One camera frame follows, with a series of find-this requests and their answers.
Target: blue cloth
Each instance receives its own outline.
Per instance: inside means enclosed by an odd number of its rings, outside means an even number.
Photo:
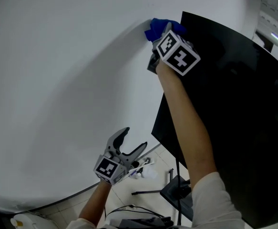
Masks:
[[[166,27],[166,25],[168,24],[168,22],[172,23],[173,32],[175,32],[179,36],[186,34],[186,28],[176,21],[160,20],[160,19],[153,18],[152,21],[150,22],[150,30],[145,31],[146,38],[151,42],[160,39],[162,32]]]

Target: white object on floor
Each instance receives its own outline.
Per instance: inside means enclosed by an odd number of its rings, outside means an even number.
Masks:
[[[21,229],[57,229],[54,222],[29,213],[15,215],[11,224]]]
[[[145,167],[145,166],[153,165],[153,164],[154,164],[154,161],[151,162],[151,163],[148,163],[148,164],[146,164],[146,162],[144,162],[143,165],[141,165],[141,166],[139,166],[139,167],[137,167],[137,168],[134,168],[134,169],[129,170],[129,173],[130,173],[130,172],[133,172],[133,171],[135,171],[135,170],[139,170],[139,169],[141,169],[141,168],[143,168],[143,167]]]
[[[142,177],[156,179],[158,172],[156,172],[152,166],[147,166],[143,168]]]

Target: black curved surface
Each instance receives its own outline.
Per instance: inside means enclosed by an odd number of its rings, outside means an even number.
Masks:
[[[183,12],[201,61],[181,77],[209,132],[217,169],[253,228],[278,222],[278,61],[240,33]],[[163,96],[153,136],[185,165]]]

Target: black cable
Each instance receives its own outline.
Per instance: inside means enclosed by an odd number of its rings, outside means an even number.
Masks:
[[[141,209],[144,209],[144,210],[146,210],[146,211],[149,211],[149,212],[147,212],[148,214],[153,214],[153,215],[158,216],[158,217],[164,217],[163,215],[160,215],[160,214],[158,214],[158,213],[156,213],[156,212],[153,212],[152,210],[149,210],[149,209],[146,209],[146,208],[143,208],[143,207],[140,207],[140,206],[135,206],[135,205],[132,205],[132,204],[130,204],[130,205],[125,205],[125,206],[116,208],[116,209],[114,209],[113,211],[111,211],[109,214],[111,214],[111,213],[113,213],[113,212],[115,212],[115,211],[128,211],[128,210],[126,210],[126,209],[121,209],[121,208],[124,208],[124,207],[141,208]]]
[[[130,211],[130,212],[134,212],[134,213],[145,213],[145,214],[151,214],[151,215],[157,216],[157,215],[155,215],[154,213],[151,213],[151,212],[134,211],[134,210],[129,210],[129,209],[116,209],[114,211],[111,211],[108,215],[110,215],[111,213],[116,212],[116,211]]]
[[[177,221],[177,226],[181,226],[181,203],[180,203],[180,187],[181,187],[181,182],[180,182],[180,169],[179,169],[179,161],[176,158],[176,166],[177,166],[177,176],[178,176],[178,221]]]
[[[164,217],[163,215],[160,215],[160,214],[158,214],[158,213],[156,213],[156,212],[154,212],[154,211],[152,211],[150,209],[143,208],[143,207],[140,207],[140,206],[135,206],[135,205],[131,205],[130,207],[132,207],[132,206],[135,207],[135,208],[145,209],[146,211],[152,212],[153,214],[157,215],[158,217]]]

